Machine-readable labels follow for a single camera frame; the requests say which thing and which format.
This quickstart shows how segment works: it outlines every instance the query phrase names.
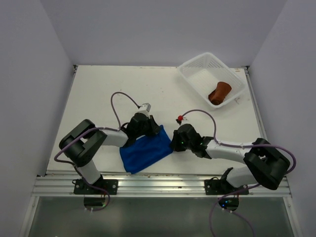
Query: white plastic basket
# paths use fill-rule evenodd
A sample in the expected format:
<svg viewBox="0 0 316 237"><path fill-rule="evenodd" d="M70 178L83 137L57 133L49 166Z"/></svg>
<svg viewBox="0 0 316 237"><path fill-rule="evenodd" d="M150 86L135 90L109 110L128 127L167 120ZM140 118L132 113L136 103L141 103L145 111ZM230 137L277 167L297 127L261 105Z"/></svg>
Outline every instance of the white plastic basket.
<svg viewBox="0 0 316 237"><path fill-rule="evenodd" d="M232 72L221 60L211 53L201 54L178 67L181 76L194 88L200 96L213 108L220 108L240 96L246 84ZM223 103L213 105L208 95L216 89L217 83L228 83L232 90Z"/></svg>

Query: white wall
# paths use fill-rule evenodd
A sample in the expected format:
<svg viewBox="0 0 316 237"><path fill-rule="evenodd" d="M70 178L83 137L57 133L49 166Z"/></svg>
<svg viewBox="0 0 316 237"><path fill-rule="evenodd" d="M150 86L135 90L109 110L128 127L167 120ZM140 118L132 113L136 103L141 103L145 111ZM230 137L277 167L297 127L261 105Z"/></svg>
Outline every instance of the white wall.
<svg viewBox="0 0 316 237"><path fill-rule="evenodd" d="M250 65L286 0L41 0L75 64Z"/></svg>
<svg viewBox="0 0 316 237"><path fill-rule="evenodd" d="M304 236L315 236L316 1L288 0L250 67L270 141L289 148L288 177Z"/></svg>
<svg viewBox="0 0 316 237"><path fill-rule="evenodd" d="M0 1L0 236L18 236L45 170L72 64L38 0Z"/></svg>

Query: blue towel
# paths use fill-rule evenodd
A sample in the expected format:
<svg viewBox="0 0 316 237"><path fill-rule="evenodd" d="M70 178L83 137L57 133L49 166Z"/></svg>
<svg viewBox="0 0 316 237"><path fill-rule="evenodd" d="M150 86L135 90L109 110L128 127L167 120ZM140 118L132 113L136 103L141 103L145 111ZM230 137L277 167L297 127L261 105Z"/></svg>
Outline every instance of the blue towel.
<svg viewBox="0 0 316 237"><path fill-rule="evenodd" d="M130 147L120 148L124 168L135 174L172 153L170 139L163 126L156 136L143 136Z"/></svg>

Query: glass panel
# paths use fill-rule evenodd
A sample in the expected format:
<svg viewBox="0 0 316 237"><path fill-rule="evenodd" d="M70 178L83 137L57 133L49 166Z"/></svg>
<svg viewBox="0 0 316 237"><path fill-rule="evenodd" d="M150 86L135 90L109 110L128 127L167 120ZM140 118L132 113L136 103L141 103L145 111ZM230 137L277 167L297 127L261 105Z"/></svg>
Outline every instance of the glass panel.
<svg viewBox="0 0 316 237"><path fill-rule="evenodd" d="M31 237L203 237L211 236L208 214L214 198L113 197L98 212L84 211L82 197L41 197ZM282 198L240 198L237 211L253 225L257 237L292 237ZM251 237L239 217L215 209L219 237Z"/></svg>

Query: brown cup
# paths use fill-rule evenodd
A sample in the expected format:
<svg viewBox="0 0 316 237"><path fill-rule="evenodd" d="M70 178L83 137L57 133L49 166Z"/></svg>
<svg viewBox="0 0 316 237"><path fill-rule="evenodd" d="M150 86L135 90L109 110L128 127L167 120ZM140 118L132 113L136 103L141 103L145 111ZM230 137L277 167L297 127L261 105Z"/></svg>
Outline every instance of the brown cup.
<svg viewBox="0 0 316 237"><path fill-rule="evenodd" d="M231 90L232 87L229 84L220 81L216 89L209 94L208 99L213 105L220 105Z"/></svg>

